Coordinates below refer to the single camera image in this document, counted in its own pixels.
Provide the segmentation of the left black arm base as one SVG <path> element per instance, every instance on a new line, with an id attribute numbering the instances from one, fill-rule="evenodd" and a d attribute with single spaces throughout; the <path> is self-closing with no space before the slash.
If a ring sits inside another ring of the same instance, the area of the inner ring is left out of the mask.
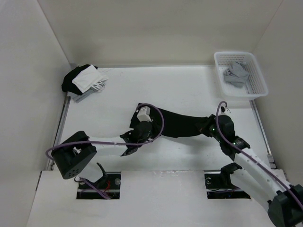
<path id="1" fill-rule="evenodd" d="M 89 180 L 81 180 L 75 177 L 74 182 L 78 184 L 76 199 L 78 200 L 111 200 L 120 199 L 121 172 L 107 172 L 100 163 L 97 163 L 101 177 L 92 183 Z"/>

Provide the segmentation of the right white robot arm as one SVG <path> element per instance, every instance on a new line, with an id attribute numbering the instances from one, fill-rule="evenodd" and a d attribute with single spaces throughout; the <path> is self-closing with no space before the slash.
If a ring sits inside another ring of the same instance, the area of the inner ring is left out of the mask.
<path id="1" fill-rule="evenodd" d="M 241 189 L 257 201 L 276 227 L 294 227 L 303 221 L 303 187 L 292 185 L 265 165 L 250 145 L 237 136 L 227 115 L 211 115 L 197 124 L 198 130 L 219 142 L 232 163 L 219 173 L 206 174 L 205 186 L 217 193 Z"/>

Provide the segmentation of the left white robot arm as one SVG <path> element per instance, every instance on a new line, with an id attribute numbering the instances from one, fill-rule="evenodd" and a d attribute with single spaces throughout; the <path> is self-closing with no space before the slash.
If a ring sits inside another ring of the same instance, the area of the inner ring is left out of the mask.
<path id="1" fill-rule="evenodd" d="M 84 178 L 95 188 L 106 184 L 106 176 L 100 164 L 101 157 L 125 157 L 140 147 L 158 138 L 163 123 L 139 122 L 132 130 L 113 138 L 91 138 L 84 131 L 78 131 L 50 153 L 63 179 Z"/>

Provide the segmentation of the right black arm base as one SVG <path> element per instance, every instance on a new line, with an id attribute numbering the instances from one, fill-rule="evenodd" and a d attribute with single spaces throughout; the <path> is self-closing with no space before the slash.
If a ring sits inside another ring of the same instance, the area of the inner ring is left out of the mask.
<path id="1" fill-rule="evenodd" d="M 220 171 L 205 172 L 206 196 L 208 199 L 251 199 L 239 187 L 232 184 L 230 175 L 241 170 L 236 163 L 230 163 Z"/>

